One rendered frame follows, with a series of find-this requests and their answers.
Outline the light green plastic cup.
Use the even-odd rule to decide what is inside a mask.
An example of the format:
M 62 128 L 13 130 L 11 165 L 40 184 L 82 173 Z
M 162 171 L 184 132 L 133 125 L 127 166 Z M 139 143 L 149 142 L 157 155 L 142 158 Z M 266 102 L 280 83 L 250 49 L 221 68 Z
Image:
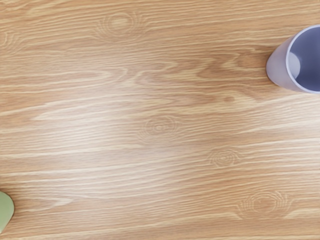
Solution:
M 6 228 L 15 212 L 15 205 L 12 198 L 0 191 L 0 234 Z

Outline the lavender plastic cup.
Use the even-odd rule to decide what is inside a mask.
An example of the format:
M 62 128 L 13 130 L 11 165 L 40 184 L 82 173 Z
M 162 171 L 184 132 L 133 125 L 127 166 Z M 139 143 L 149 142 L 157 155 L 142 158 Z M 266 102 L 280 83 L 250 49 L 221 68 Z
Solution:
M 320 24 L 299 31 L 279 45 L 265 69 L 268 78 L 282 88 L 320 94 Z

